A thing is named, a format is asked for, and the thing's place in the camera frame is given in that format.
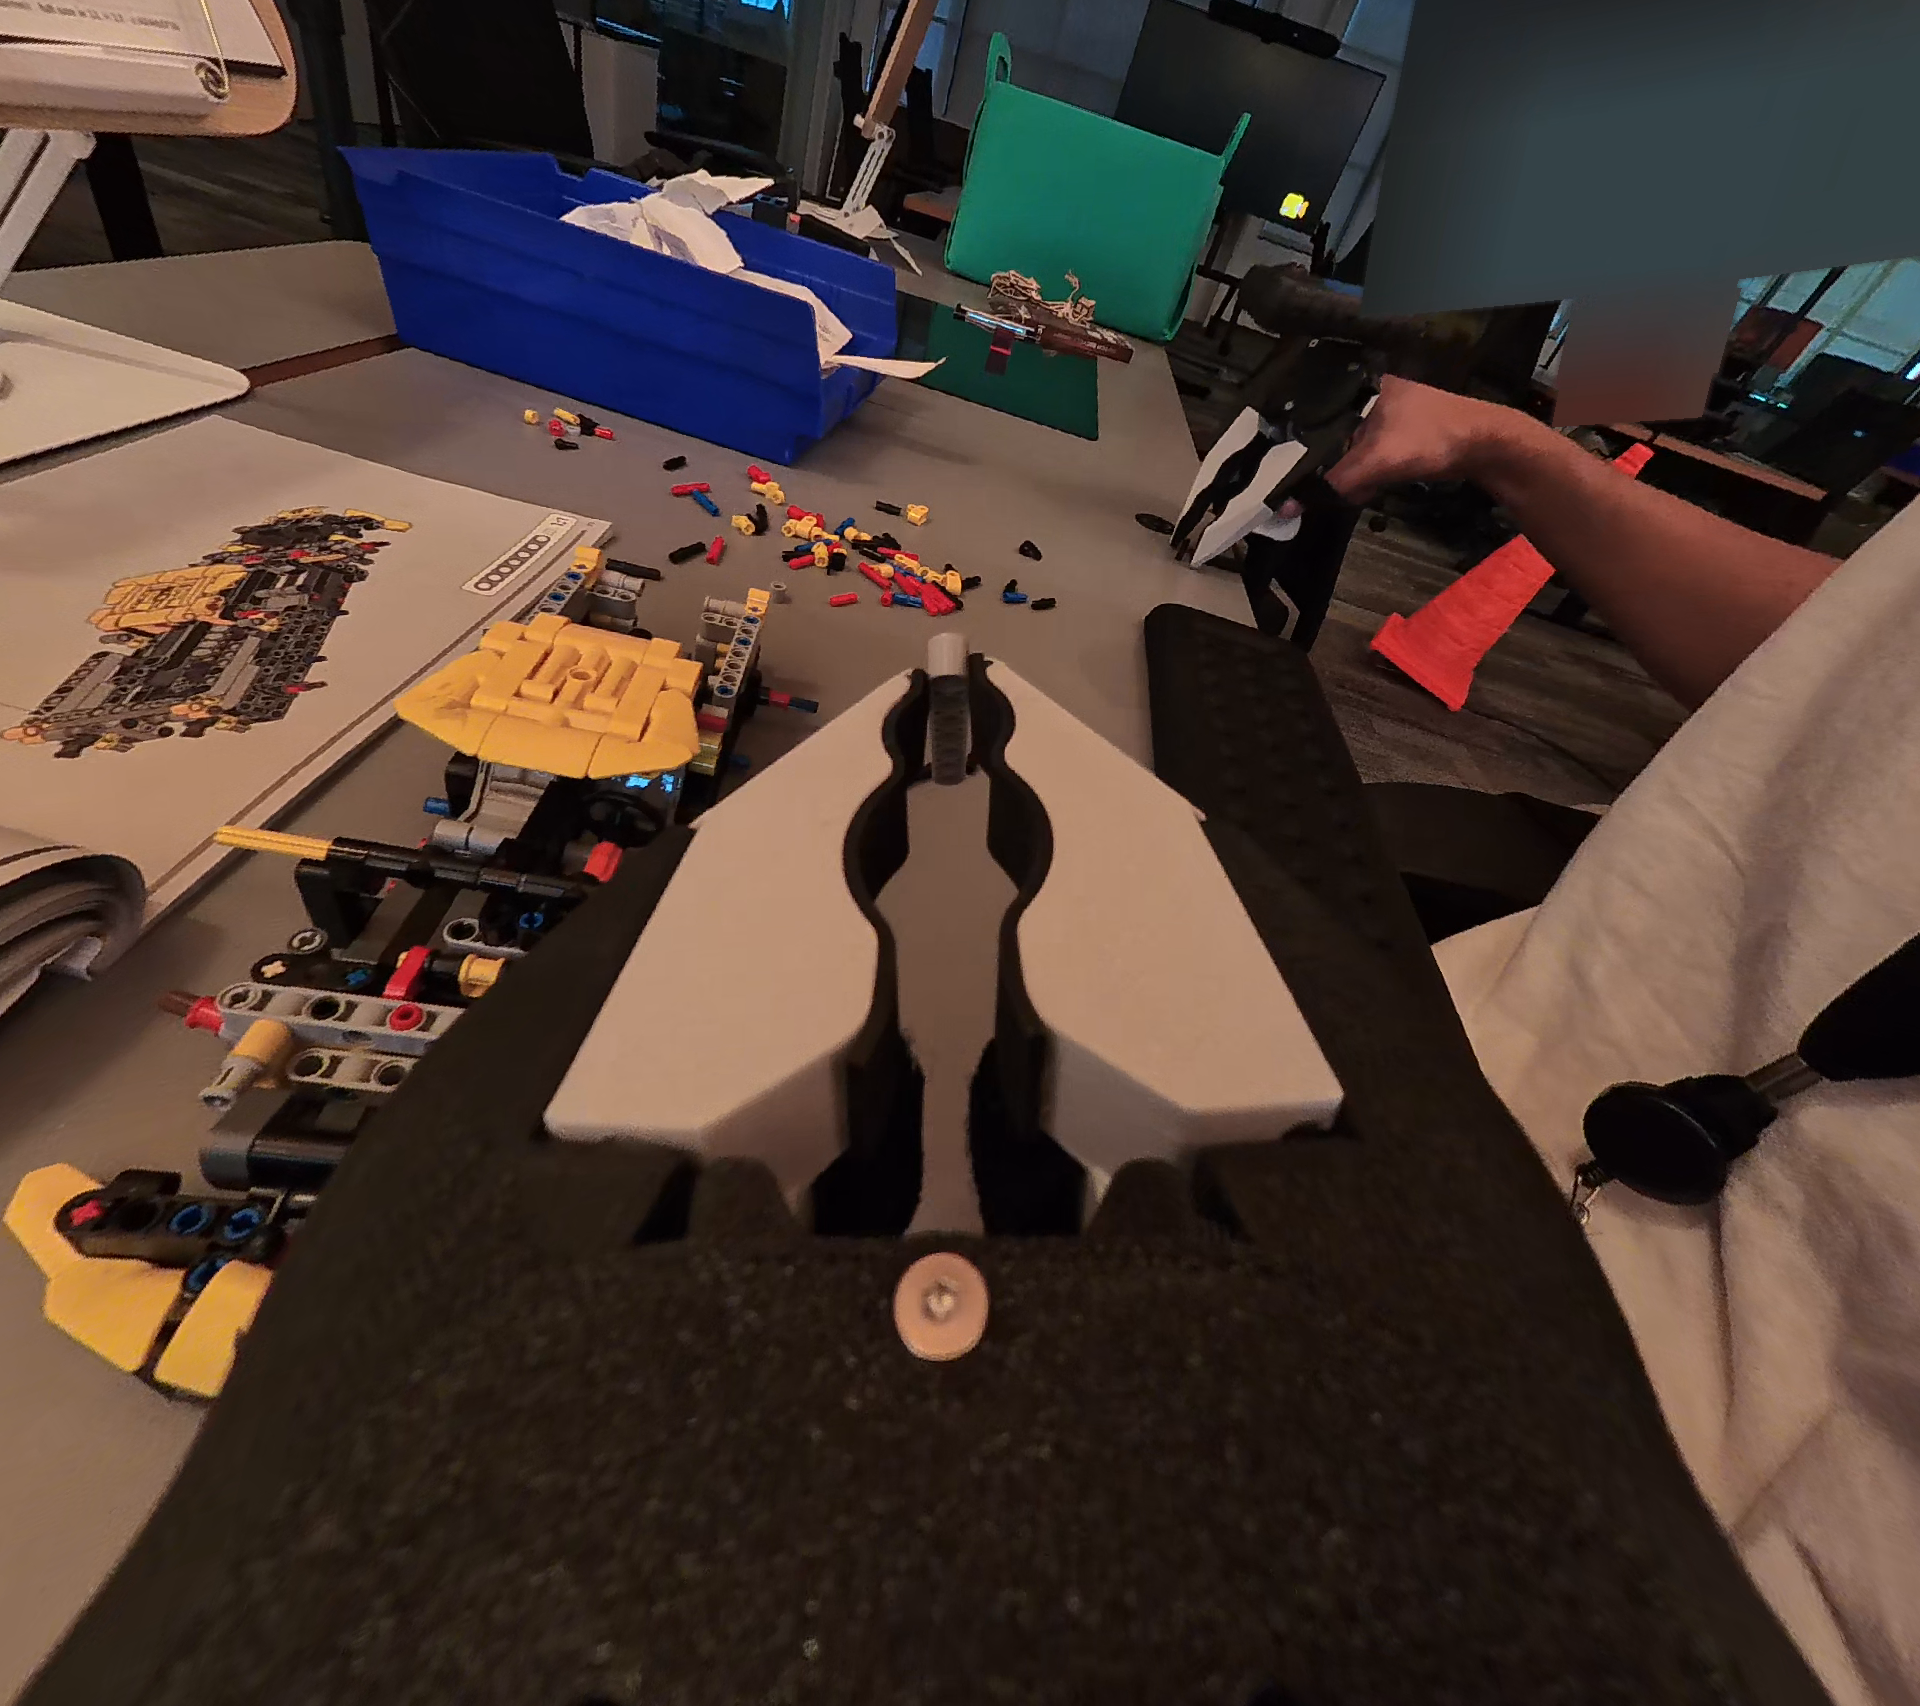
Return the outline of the person's right hand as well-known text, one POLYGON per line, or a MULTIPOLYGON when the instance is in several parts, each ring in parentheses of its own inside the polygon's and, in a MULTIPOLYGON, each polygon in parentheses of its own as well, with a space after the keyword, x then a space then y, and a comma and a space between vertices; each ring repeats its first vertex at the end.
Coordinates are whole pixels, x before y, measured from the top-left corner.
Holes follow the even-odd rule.
POLYGON ((1325 482, 1347 504, 1404 485, 1479 482, 1506 455, 1526 449, 1535 426, 1510 406, 1383 376, 1371 412, 1325 472, 1325 482))

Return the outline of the orange traffic cone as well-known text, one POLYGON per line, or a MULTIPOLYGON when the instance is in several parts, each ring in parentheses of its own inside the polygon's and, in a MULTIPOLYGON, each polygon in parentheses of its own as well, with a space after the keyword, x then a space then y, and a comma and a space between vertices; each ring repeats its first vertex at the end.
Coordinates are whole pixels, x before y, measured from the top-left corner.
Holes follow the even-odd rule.
POLYGON ((1388 616, 1370 653, 1459 712, 1487 653, 1553 582, 1549 561, 1516 534, 1416 616, 1388 616))

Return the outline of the desk lamp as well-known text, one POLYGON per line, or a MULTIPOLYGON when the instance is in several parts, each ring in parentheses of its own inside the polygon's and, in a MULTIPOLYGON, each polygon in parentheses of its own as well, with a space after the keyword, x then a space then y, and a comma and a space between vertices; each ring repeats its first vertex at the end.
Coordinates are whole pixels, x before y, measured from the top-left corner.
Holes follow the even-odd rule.
POLYGON ((919 67, 935 11, 939 0, 901 4, 876 78, 850 118, 856 145, 862 146, 862 161, 853 172, 853 182, 835 205, 796 200, 791 211, 786 213, 789 234, 837 250, 853 250, 859 257, 873 257, 876 243, 888 247, 899 244, 880 213, 873 211, 873 200, 885 164, 889 161, 899 141, 896 118, 901 102, 906 99, 906 85, 919 67))

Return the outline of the brown toy model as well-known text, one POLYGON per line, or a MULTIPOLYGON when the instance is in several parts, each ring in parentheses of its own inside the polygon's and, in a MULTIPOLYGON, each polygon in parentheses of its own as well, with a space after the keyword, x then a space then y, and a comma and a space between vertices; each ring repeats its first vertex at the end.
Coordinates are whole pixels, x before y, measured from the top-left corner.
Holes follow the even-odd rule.
POLYGON ((1028 273, 994 273, 984 300, 954 303, 954 317, 989 339, 984 363, 989 376, 1010 372, 1018 345, 1045 356, 1133 363, 1133 345, 1097 322, 1097 303, 1083 293, 1074 273, 1068 300, 1047 300, 1028 273))

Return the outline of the grey desk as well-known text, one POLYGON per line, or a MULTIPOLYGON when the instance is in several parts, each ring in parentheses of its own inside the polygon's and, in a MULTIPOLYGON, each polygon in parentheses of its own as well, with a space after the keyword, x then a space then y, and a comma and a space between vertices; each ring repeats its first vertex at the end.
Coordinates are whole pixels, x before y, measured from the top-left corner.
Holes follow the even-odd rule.
MULTIPOLYGON (((243 352, 279 345, 271 300, 319 309, 322 345, 388 322, 365 247, 206 254, 141 269, 29 273, 11 300, 118 320, 220 322, 243 352)), ((671 567, 700 520, 669 498, 664 460, 715 490, 740 460, 588 406, 615 444, 552 455, 522 424, 526 389, 421 352, 301 363, 236 408, 242 424, 421 477, 611 520, 619 547, 659 567, 658 633, 682 633, 705 592, 767 582, 779 564, 671 567)), ((888 498, 926 504, 935 556, 1000 589, 1040 543, 1040 592, 1057 612, 989 605, 968 616, 972 651, 1007 662, 1114 748, 1150 758, 1139 623, 1156 605, 1236 616, 1225 574, 1185 574, 1137 526, 1175 516, 1196 468, 1162 352, 1099 368, 1099 438, 1080 444, 968 399, 885 383, 786 475, 807 505, 863 517, 888 498)), ((915 1231, 979 1228, 965 1150, 968 1086, 989 1035, 995 915, 1010 892, 984 852, 984 784, 912 800, 912 853, 885 892, 899 926, 901 1024, 923 1067, 923 1186, 915 1231)), ((212 1048, 157 1011, 166 988, 220 988, 294 926, 294 885, 246 857, 150 931, 95 982, 44 979, 4 1018, 4 1193, 38 1166, 88 1176, 192 1169, 196 1091, 212 1048)), ((200 1407, 114 1374, 44 1323, 41 1272, 4 1241, 4 1702, 11 1705, 113 1575, 192 1448, 200 1407)))

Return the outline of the partly built toy car model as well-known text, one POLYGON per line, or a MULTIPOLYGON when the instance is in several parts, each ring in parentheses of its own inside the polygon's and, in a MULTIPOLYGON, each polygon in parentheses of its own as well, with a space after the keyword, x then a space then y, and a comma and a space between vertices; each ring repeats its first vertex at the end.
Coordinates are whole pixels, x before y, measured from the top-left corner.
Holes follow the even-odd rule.
POLYGON ((118 1374, 210 1402, 319 1193, 380 1109, 618 867, 715 804, 757 711, 822 704, 764 678, 786 587, 705 599, 691 642, 641 623, 658 573, 576 550, 536 610, 398 694, 448 748, 413 847, 223 826, 223 853, 294 862, 301 926, 164 1011, 220 1045, 200 1089, 203 1189, 170 1169, 29 1169, 4 1228, 44 1320, 118 1374))

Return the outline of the crumpled white paper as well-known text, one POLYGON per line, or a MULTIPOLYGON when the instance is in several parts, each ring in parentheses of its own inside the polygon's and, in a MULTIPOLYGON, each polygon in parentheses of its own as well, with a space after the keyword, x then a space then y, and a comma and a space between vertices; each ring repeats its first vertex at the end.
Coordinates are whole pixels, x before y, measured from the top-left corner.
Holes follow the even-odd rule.
POLYGON ((723 236, 718 217, 727 208, 743 205, 774 185, 771 177, 708 177, 695 171, 664 182, 648 197, 618 205, 583 205, 562 213, 562 225, 598 230, 648 254, 721 273, 738 286, 781 293, 804 303, 812 312, 814 349, 822 375, 856 368, 878 376, 922 379, 934 375, 939 359, 888 359, 853 353, 853 329, 822 303, 819 293, 791 280, 771 280, 747 269, 735 243, 723 236))

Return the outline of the large scatter of coloured pins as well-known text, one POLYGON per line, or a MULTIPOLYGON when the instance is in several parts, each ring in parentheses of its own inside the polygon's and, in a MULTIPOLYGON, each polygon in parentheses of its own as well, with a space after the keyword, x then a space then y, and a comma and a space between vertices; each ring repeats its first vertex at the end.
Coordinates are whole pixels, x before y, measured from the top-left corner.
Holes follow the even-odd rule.
POLYGON ((1035 574, 994 582, 939 559, 923 504, 873 500, 863 511, 824 511, 774 472, 747 465, 738 480, 700 480, 682 457, 664 464, 669 567, 731 569, 743 583, 819 583, 830 610, 876 605, 954 619, 971 605, 1050 616, 1060 599, 1035 574))

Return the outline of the open instruction booklet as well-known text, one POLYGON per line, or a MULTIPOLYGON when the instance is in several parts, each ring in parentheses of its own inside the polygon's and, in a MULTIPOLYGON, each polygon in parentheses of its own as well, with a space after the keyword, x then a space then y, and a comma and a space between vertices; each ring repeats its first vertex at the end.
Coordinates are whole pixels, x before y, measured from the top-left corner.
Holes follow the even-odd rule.
POLYGON ((4 1008, 88 978, 605 520, 199 421, 4 485, 4 1008))

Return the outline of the black television screen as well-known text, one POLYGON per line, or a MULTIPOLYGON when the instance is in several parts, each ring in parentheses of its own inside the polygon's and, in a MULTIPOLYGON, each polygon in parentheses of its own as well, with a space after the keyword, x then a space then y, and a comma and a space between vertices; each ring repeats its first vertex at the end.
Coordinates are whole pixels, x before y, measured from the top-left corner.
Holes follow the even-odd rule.
POLYGON ((1322 221, 1383 75, 1265 45, 1179 0, 1149 0, 1117 122, 1229 154, 1221 205, 1264 221, 1322 221))

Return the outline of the green plastic bin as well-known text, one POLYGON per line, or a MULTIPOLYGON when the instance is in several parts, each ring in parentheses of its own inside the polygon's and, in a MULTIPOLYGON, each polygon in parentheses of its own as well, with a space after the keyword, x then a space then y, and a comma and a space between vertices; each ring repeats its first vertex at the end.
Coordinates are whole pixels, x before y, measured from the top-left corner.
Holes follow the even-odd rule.
POLYGON ((1021 90, 994 34, 944 269, 977 286, 1015 270, 1045 290, 1074 273, 1099 325, 1167 342, 1229 161, 1021 90))

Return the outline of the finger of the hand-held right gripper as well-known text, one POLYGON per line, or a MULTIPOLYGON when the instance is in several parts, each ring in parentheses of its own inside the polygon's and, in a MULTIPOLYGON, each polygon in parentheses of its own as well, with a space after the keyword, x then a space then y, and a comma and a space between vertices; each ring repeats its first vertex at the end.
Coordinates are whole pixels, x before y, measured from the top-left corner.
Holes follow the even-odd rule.
POLYGON ((1188 500, 1175 524, 1167 550, 1179 564, 1210 564, 1254 534, 1271 534, 1278 520, 1265 505, 1274 480, 1259 472, 1278 441, 1259 412, 1239 412, 1206 455, 1188 500))
POLYGON ((1259 444, 1242 451, 1259 460, 1248 465, 1235 457, 1235 472, 1221 472, 1225 485, 1210 490, 1210 504, 1190 537, 1190 567, 1210 567, 1236 543, 1281 530, 1287 504, 1301 498, 1332 460, 1330 444, 1259 444))

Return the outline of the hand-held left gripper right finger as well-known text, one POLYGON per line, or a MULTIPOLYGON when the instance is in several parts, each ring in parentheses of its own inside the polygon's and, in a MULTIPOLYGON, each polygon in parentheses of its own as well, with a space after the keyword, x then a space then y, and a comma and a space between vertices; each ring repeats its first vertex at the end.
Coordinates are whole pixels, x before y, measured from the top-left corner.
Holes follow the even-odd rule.
POLYGON ((1259 852, 1000 662, 968 665, 1014 885, 968 1147, 994 1236, 1074 1236, 1123 1166, 1330 1129, 1342 1091, 1258 919, 1259 852))

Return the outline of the black badge reel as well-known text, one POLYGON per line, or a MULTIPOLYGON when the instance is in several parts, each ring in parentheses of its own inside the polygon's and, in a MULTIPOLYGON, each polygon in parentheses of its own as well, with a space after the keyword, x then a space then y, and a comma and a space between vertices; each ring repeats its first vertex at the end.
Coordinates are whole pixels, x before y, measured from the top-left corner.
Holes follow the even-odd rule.
POLYGON ((1661 1206, 1704 1206, 1790 1097, 1908 1078, 1918 1078, 1918 939, 1861 975, 1763 1070, 1615 1084, 1595 1096, 1582 1117, 1588 1162, 1574 1172, 1574 1218, 1588 1223, 1607 1186, 1661 1206))

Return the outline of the blue plastic bin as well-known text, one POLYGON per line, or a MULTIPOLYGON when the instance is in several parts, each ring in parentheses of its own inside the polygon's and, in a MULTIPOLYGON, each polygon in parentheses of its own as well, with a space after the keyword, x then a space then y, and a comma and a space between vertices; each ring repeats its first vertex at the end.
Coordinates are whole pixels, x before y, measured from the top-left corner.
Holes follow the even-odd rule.
POLYGON ((638 182, 566 172, 539 154, 345 149, 398 339, 553 398, 605 406, 697 444, 789 465, 876 395, 878 375, 824 372, 819 296, 850 353, 899 345, 899 283, 885 261, 833 250, 747 213, 718 228, 750 283, 568 225, 626 208, 638 182))

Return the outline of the person's right forearm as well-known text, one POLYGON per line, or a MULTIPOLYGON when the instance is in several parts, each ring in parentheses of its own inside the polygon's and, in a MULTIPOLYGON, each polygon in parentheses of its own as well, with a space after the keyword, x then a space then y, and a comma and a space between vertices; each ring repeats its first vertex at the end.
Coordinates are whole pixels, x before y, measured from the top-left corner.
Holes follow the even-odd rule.
POLYGON ((1838 569, 1647 490, 1549 428, 1512 416, 1475 482, 1684 711, 1698 711, 1838 569))

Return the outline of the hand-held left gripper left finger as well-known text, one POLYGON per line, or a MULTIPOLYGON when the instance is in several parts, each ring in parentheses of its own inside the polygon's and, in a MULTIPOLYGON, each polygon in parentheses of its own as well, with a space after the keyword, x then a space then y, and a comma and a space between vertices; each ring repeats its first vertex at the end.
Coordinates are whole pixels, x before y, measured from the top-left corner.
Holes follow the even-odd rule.
POLYGON ((926 672, 899 672, 695 829, 553 1091, 568 1143, 754 1162, 827 1236, 901 1236, 923 1074, 878 892, 906 859, 926 672))

